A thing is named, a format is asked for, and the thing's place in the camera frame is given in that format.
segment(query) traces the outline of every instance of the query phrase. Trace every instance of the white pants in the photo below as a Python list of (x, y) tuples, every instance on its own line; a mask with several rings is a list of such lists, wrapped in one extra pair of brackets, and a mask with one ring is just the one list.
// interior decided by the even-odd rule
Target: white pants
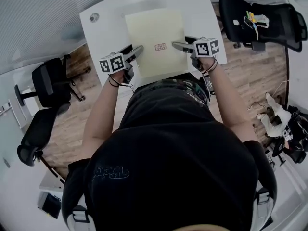
[(273, 126), (269, 120), (269, 116), (265, 114), (265, 116), (261, 119), (265, 127), (265, 131), (267, 132), (268, 136), (270, 137), (279, 137), (282, 136), (285, 127), (287, 126), (288, 122), (291, 119), (291, 113), (284, 110), (281, 105), (275, 102), (272, 97), (267, 98), (269, 106), (272, 107), (276, 116), (279, 116), (281, 120), (281, 124)]

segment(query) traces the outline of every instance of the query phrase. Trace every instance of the white shoe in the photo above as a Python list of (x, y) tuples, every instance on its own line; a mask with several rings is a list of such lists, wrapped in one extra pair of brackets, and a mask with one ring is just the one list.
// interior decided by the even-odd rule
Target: white shoe
[(267, 92), (265, 93), (265, 98), (268, 99), (270, 97), (270, 94)]
[(261, 120), (263, 117), (265, 117), (264, 113), (260, 113), (256, 116), (257, 119)]

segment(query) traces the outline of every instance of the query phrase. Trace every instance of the table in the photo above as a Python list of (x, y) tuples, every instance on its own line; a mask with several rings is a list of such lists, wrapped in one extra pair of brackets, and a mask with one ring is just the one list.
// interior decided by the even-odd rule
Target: table
[[(220, 50), (217, 60), (220, 64), (227, 63), (220, 28), (210, 0), (104, 0), (80, 13), (89, 51), (102, 85), (107, 80), (108, 75), (101, 71), (99, 60), (111, 52), (117, 52), (131, 44), (128, 38), (125, 16), (160, 8), (178, 9), (181, 11), (185, 35), (217, 38)], [(97, 13), (99, 18), (93, 23), (90, 21), (90, 17), (94, 13)], [(190, 54), (187, 54), (188, 71), (148, 78), (140, 76), (136, 61), (134, 61), (132, 65), (135, 76), (131, 83), (136, 88), (185, 72), (193, 72), (196, 69), (192, 66), (189, 57)]]

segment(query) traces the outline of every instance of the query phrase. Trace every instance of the forearm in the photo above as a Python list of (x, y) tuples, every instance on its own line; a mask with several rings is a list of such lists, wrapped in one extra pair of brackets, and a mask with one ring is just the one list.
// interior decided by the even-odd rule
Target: forearm
[(250, 122), (247, 108), (220, 65), (209, 73), (223, 123), (232, 127)]
[(112, 134), (118, 89), (105, 82), (86, 122), (83, 142), (92, 138), (105, 141)]

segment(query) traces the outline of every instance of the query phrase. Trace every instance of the white cube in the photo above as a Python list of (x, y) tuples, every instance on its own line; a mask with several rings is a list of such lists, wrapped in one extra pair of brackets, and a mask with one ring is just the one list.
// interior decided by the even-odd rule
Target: white cube
[(194, 42), (194, 49), (197, 57), (212, 57), (219, 53), (217, 38), (205, 38)]
[(125, 69), (123, 54), (111, 53), (100, 59), (100, 66), (103, 73), (113, 74)]

